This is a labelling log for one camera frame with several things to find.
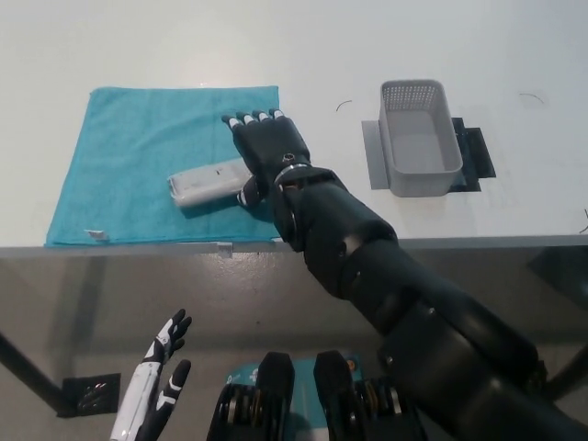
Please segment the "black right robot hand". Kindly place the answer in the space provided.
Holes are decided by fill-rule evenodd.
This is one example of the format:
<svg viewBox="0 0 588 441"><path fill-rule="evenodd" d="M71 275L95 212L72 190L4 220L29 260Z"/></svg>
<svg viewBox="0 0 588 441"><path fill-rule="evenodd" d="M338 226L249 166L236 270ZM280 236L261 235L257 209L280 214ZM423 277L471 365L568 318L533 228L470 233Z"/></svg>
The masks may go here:
<svg viewBox="0 0 588 441"><path fill-rule="evenodd" d="M231 130L233 143L252 175L239 195L246 207L265 199L283 170L311 164L310 151L296 125L279 109L238 112L221 120Z"/></svg>

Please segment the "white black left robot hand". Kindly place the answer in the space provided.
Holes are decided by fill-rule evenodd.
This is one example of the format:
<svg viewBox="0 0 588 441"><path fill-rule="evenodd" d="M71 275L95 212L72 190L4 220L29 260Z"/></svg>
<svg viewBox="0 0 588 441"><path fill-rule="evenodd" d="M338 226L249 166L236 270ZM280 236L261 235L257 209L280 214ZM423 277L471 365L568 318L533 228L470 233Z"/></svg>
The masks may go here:
<svg viewBox="0 0 588 441"><path fill-rule="evenodd" d="M185 343L192 318L184 309L173 315L153 338L135 368L110 433L112 440L156 441L185 387L191 362L183 359L169 380L160 384L165 364Z"/></svg>

